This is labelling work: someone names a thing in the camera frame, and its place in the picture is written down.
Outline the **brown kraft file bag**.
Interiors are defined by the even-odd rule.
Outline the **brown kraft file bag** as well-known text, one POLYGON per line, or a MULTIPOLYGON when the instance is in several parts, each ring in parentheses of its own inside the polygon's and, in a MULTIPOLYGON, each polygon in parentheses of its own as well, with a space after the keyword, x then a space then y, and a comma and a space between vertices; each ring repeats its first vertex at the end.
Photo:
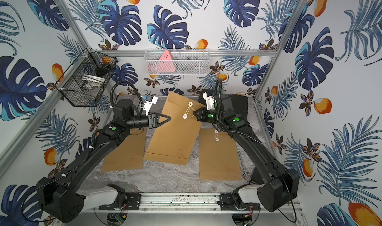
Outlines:
POLYGON ((225 132, 199 132, 199 176, 203 181, 241 181, 236 142, 225 132))
POLYGON ((202 122, 193 112, 204 105, 170 92, 162 114, 171 120, 155 129, 144 155, 145 160, 187 165, 202 122))
POLYGON ((133 129, 130 136, 103 160, 101 172, 141 169, 146 133, 146 129, 133 129))

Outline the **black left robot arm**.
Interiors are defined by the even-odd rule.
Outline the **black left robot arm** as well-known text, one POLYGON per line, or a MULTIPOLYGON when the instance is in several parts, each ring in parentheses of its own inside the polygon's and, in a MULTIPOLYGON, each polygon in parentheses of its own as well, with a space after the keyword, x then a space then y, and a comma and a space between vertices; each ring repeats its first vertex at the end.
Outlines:
POLYGON ((36 184, 38 205, 42 211, 63 223, 74 220, 82 211, 102 205, 123 207, 125 191, 118 186, 107 186, 94 193, 80 192, 80 186, 95 167, 130 136, 131 129, 154 129, 171 120, 161 113, 143 113, 145 105, 136 88, 139 99, 134 105, 130 99, 114 102, 114 91, 124 82, 117 82, 110 91, 113 120, 102 129, 93 132, 91 144, 74 161, 65 167, 58 176, 41 178, 36 184))

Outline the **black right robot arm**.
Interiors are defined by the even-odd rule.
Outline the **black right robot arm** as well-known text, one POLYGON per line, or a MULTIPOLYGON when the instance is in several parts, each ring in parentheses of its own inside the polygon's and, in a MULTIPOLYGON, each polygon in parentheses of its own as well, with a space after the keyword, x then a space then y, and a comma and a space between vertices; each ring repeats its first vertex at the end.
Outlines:
POLYGON ((267 211, 274 212, 297 197, 299 175, 280 163, 258 139, 248 121, 247 97, 223 94, 222 80, 218 80, 213 90, 201 91, 198 102, 203 106, 193 112, 197 121, 227 133, 254 163, 252 176, 260 185, 256 195, 267 211))

